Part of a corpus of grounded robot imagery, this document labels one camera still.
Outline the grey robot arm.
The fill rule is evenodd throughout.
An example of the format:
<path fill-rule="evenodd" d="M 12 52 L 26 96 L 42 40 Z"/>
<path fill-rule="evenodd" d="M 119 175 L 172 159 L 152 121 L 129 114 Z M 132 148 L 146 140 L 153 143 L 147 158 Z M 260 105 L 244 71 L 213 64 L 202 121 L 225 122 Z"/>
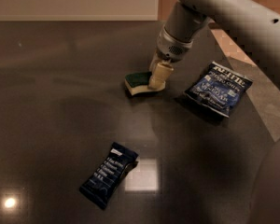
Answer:
<path fill-rule="evenodd" d="M 280 15 L 252 0 L 178 0 L 158 37 L 148 86 L 156 90 L 164 85 L 166 77 L 157 63 L 182 60 L 183 56 L 171 54 L 169 47 L 187 52 L 208 18 L 228 33 L 280 90 Z M 280 224 L 280 139 L 260 165 L 247 224 Z"/>

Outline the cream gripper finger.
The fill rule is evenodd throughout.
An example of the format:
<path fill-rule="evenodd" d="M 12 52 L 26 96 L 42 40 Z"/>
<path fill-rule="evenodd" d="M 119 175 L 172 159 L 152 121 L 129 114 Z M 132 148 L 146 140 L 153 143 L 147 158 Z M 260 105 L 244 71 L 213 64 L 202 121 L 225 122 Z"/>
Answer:
<path fill-rule="evenodd" d="M 152 61 L 151 61 L 150 65 L 149 65 L 148 70 L 149 70 L 150 72 L 152 72 L 152 71 L 154 70 L 155 66 L 156 66 L 160 61 L 161 61 L 161 58 L 160 58 L 160 56 L 159 56 L 159 53 L 158 53 L 157 51 L 155 51 L 154 54 L 153 54 Z"/>
<path fill-rule="evenodd" d="M 158 62 L 151 68 L 151 76 L 149 78 L 148 87 L 151 90 L 163 90 L 166 80 L 173 73 L 174 68 L 166 62 Z"/>

